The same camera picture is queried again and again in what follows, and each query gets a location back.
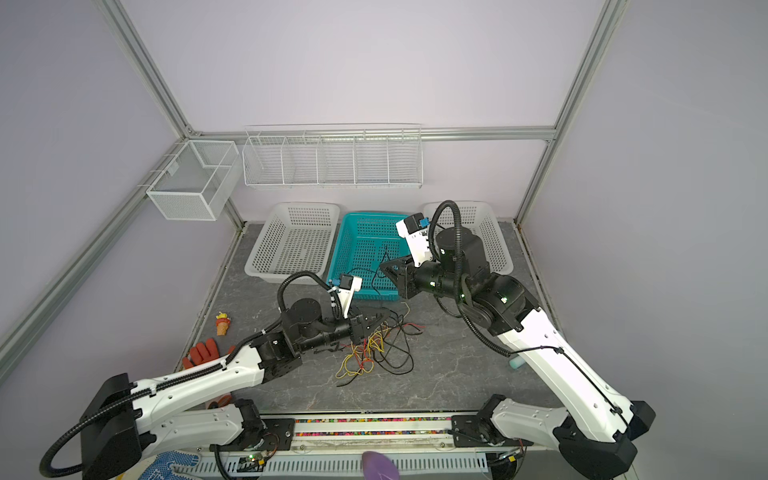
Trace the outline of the white plastic basket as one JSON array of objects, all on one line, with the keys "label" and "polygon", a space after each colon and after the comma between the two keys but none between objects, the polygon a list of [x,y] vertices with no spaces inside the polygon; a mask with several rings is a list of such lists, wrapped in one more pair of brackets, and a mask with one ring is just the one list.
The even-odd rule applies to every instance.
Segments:
[{"label": "white plastic basket", "polygon": [[491,206],[480,201],[457,201],[456,204],[460,209],[462,226],[482,240],[491,270],[511,275],[513,261]]},{"label": "white plastic basket", "polygon": [[340,208],[330,203],[277,204],[254,243],[245,274],[273,284],[299,271],[323,274],[339,216]]}]

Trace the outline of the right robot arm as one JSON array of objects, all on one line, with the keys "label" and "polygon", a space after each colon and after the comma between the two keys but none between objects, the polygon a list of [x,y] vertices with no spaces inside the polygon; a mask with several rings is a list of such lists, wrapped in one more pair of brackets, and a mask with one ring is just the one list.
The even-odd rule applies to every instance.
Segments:
[{"label": "right robot arm", "polygon": [[478,440],[496,445],[513,439],[556,450],[587,479],[627,473],[638,453],[634,440],[656,418],[652,407],[612,388],[520,281],[491,269],[482,239],[463,226],[456,202],[440,203],[431,218],[410,215],[396,230],[409,252],[381,263],[380,270],[399,296],[427,293],[453,300],[486,347],[522,358],[562,404],[545,409],[494,395],[473,418]]}]

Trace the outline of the purple object at front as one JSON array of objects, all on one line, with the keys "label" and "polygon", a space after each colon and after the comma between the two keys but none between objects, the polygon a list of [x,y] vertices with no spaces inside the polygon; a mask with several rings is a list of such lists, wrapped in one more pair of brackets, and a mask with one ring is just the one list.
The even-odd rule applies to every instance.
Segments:
[{"label": "purple object at front", "polygon": [[395,463],[386,455],[366,451],[361,456],[362,473],[365,480],[399,480],[400,472]]}]

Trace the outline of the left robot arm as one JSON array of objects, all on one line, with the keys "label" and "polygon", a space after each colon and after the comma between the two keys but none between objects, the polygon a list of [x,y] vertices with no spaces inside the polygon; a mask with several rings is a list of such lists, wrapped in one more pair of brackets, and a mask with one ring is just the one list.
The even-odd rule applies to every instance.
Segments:
[{"label": "left robot arm", "polygon": [[330,317],[313,298],[288,306],[284,291],[301,276],[293,274],[279,286],[278,319],[229,353],[192,357],[185,370],[156,378],[133,382],[119,374],[106,380],[79,422],[43,454],[41,475],[110,479],[146,457],[199,446],[214,453],[279,449],[280,434],[253,401],[218,404],[209,411],[201,404],[290,373],[306,351],[342,340],[360,346],[389,317],[385,310],[353,305],[362,280],[347,274],[332,283],[307,275],[328,294]]}]

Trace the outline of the left white plastic basket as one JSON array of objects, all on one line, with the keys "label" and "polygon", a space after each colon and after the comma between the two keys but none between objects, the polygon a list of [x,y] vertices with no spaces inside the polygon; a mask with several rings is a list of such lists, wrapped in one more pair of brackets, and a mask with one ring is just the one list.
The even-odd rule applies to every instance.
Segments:
[{"label": "left white plastic basket", "polygon": [[273,284],[299,271],[323,274],[339,216],[340,208],[330,203],[277,204],[254,243],[245,274]]}]

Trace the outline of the red rubber glove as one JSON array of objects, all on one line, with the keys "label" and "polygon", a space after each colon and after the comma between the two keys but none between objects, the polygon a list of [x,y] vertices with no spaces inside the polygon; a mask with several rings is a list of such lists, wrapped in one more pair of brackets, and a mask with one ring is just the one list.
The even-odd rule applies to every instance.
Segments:
[{"label": "red rubber glove", "polygon": [[234,346],[222,351],[215,338],[208,338],[205,341],[196,343],[190,348],[189,352],[182,359],[182,369],[188,370],[209,362],[219,361],[221,358],[227,357],[233,351]]}]

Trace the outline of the light blue plastic scraper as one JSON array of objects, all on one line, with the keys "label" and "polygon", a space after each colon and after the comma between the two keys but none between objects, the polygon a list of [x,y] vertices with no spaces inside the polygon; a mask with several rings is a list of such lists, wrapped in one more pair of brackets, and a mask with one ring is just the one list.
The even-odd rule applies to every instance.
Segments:
[{"label": "light blue plastic scraper", "polygon": [[513,370],[517,370],[521,368],[524,364],[525,364],[525,360],[520,356],[516,356],[509,360],[509,365]]}]

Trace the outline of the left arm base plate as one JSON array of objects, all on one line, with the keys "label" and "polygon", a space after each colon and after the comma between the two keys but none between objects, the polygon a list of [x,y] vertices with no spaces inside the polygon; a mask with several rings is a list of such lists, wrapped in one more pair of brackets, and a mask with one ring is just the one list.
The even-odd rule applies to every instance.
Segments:
[{"label": "left arm base plate", "polygon": [[295,430],[295,419],[291,417],[244,420],[242,431],[234,440],[219,442],[221,451],[287,451]]}]

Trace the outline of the ice cream cone toy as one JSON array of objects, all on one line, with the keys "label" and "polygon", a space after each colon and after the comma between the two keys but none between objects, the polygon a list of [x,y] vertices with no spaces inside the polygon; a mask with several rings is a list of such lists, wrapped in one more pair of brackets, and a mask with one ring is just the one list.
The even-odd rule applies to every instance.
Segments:
[{"label": "ice cream cone toy", "polygon": [[231,325],[231,319],[227,313],[219,312],[215,318],[216,334],[218,336],[225,336]]}]

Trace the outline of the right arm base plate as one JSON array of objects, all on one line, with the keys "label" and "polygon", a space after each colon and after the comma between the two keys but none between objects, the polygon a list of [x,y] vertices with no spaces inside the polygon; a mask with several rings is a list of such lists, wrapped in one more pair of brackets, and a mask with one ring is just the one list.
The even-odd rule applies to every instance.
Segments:
[{"label": "right arm base plate", "polygon": [[532,442],[519,438],[504,437],[489,420],[478,415],[452,415],[448,430],[453,443],[459,448],[470,447],[520,447]]}]

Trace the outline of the white mesh wall box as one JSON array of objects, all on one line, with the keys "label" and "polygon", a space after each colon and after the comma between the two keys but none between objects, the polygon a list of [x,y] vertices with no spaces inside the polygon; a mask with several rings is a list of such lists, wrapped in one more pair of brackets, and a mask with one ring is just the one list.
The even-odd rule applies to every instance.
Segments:
[{"label": "white mesh wall box", "polygon": [[150,184],[147,194],[173,221],[215,221],[243,173],[233,141],[188,140]]}]

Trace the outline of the teal plastic basket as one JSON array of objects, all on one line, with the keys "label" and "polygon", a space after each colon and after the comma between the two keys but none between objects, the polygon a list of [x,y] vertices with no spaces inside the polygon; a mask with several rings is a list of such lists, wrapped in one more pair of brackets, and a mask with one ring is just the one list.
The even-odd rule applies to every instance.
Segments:
[{"label": "teal plastic basket", "polygon": [[406,241],[396,230],[405,214],[351,212],[344,216],[328,267],[327,279],[350,274],[363,279],[355,299],[398,301],[394,283],[379,269],[388,262],[410,253]]}]

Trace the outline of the right white plastic basket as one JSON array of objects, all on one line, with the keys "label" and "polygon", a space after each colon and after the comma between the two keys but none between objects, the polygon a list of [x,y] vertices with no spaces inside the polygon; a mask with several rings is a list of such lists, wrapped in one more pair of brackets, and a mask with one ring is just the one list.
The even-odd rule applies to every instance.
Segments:
[{"label": "right white plastic basket", "polygon": [[480,201],[457,201],[456,204],[460,209],[462,226],[482,240],[491,270],[511,275],[513,261],[491,206]]}]

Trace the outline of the blue white work glove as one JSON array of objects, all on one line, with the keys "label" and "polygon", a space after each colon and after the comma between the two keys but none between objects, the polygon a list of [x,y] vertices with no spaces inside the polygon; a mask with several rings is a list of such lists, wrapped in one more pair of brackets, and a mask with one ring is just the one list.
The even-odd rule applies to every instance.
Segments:
[{"label": "blue white work glove", "polygon": [[139,480],[193,480],[194,476],[180,472],[181,468],[196,467],[201,460],[198,454],[168,451],[157,455],[154,461],[139,475]]}]

